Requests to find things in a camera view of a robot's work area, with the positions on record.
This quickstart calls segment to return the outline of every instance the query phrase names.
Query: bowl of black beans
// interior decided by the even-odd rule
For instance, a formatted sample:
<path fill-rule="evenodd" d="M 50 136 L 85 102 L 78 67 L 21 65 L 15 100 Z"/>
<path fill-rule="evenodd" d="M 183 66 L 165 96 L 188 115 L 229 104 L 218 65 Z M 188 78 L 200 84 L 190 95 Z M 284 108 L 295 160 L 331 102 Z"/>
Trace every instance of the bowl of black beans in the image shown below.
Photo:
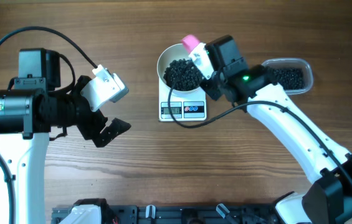
<path fill-rule="evenodd" d="M 262 63 L 273 73 L 288 95 L 305 93 L 313 87 L 311 66 L 300 58 L 275 58 Z"/>
<path fill-rule="evenodd" d="M 202 73 L 193 66 L 188 52 L 182 44 L 167 48 L 159 57 L 157 72 L 159 79 L 170 89 L 174 85 L 173 94 L 183 95 L 196 91 L 202 82 Z"/>

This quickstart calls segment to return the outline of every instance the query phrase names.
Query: black beans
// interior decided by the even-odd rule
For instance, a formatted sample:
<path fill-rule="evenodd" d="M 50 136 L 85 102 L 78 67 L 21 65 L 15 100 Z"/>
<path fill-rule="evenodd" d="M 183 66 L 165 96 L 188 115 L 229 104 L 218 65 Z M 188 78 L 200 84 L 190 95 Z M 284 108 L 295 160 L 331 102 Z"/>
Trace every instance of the black beans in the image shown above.
<path fill-rule="evenodd" d="M 189 91 L 194 90 L 199 87 L 203 76 L 202 73 L 195 66 L 187 69 L 184 74 L 181 74 L 190 60 L 180 59 L 173 60 L 170 66 L 164 71 L 163 78 L 166 80 L 168 86 L 172 86 L 175 81 L 177 81 L 179 75 L 180 79 L 174 87 L 175 90 L 179 91 Z"/>
<path fill-rule="evenodd" d="M 305 87 L 301 68 L 269 68 L 284 90 L 299 90 Z"/>

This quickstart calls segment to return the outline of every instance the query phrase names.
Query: white digital scale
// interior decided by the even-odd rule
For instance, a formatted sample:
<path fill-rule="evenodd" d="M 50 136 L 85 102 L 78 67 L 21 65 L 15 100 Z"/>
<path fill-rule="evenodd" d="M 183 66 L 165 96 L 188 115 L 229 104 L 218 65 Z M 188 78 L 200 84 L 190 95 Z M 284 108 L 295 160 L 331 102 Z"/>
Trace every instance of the white digital scale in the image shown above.
<path fill-rule="evenodd" d="M 159 57 L 157 71 L 159 76 L 159 120 L 173 121 L 168 109 L 170 87 L 163 79 L 164 71 L 173 60 L 188 60 L 188 52 L 182 44 L 175 44 L 167 48 Z M 191 91 L 173 90 L 170 107 L 178 121 L 204 121 L 206 119 L 206 93 L 198 87 Z"/>

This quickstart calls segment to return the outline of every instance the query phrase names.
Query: wood surface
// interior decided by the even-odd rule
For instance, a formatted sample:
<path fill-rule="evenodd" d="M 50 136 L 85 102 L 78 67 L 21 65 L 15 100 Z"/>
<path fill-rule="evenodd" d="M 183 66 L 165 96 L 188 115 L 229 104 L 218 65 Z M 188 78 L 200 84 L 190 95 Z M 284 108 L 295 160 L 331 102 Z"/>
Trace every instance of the wood surface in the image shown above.
<path fill-rule="evenodd" d="M 352 152 L 352 1 L 113 1 L 0 4 L 0 38 L 24 26 L 68 37 L 127 83 L 130 93 L 102 111 L 132 128 L 107 147 L 84 141 L 77 128 L 50 144 L 45 160 L 45 214 L 81 198 L 112 205 L 271 202 L 310 187 L 290 153 L 241 111 L 199 129 L 158 122 L 161 52 L 187 34 L 206 42 L 232 35 L 250 65 L 304 58 L 313 89 L 292 100 Z M 16 35 L 0 47 L 0 89 L 17 76 L 18 51 L 44 47 L 66 55 L 76 76 L 91 65 L 66 41 L 45 32 Z M 62 84 L 70 70 L 62 63 Z M 208 116 L 230 104 L 208 99 Z M 59 133 L 52 130 L 52 136 Z"/>

